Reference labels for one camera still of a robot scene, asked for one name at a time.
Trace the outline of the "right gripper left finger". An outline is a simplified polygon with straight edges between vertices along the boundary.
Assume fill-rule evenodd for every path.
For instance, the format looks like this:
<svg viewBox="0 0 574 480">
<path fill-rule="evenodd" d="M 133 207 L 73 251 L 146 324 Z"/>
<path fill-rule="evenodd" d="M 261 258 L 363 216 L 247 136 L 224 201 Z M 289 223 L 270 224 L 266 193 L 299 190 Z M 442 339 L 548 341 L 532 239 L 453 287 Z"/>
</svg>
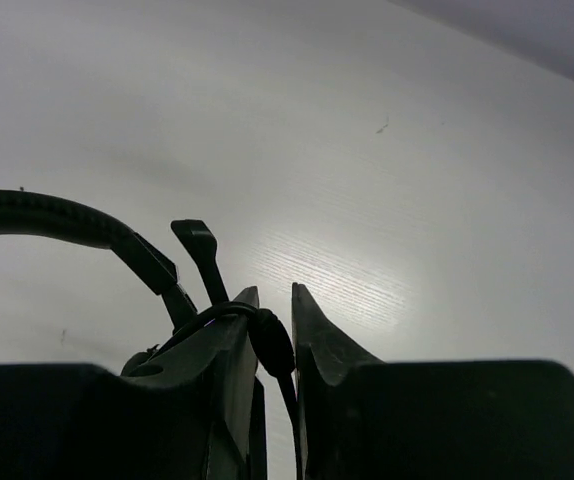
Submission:
<svg viewBox="0 0 574 480">
<path fill-rule="evenodd" d="M 0 479 L 263 479 L 257 366 L 241 316 L 130 376 L 0 365 Z"/>
</svg>

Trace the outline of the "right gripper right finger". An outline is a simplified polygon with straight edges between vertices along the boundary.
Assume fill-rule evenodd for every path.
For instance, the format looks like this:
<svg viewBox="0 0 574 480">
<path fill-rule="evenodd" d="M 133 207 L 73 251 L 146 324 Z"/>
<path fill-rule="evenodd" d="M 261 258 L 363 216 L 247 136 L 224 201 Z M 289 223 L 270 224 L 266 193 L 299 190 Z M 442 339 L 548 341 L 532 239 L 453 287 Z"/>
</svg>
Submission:
<svg viewBox="0 0 574 480">
<path fill-rule="evenodd" d="M 294 284 L 301 477 L 574 479 L 574 374 L 549 360 L 382 361 Z"/>
</svg>

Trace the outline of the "black headset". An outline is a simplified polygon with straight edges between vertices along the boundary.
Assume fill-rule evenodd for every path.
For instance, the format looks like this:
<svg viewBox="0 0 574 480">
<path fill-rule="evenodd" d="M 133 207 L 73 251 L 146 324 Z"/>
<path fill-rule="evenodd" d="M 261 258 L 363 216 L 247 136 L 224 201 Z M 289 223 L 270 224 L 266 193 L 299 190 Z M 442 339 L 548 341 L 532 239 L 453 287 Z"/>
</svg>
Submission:
<svg viewBox="0 0 574 480">
<path fill-rule="evenodd" d="M 201 220 L 175 220 L 171 228 L 194 261 L 213 306 L 229 301 L 216 261 L 217 240 Z M 199 313 L 178 279 L 176 264 L 115 217 L 71 200 L 24 190 L 0 189 L 0 236 L 55 239 L 112 251 L 158 297 L 168 311 L 173 334 L 189 334 Z M 139 352 L 125 364 L 123 377 L 152 376 L 162 367 L 150 361 L 163 348 Z"/>
</svg>

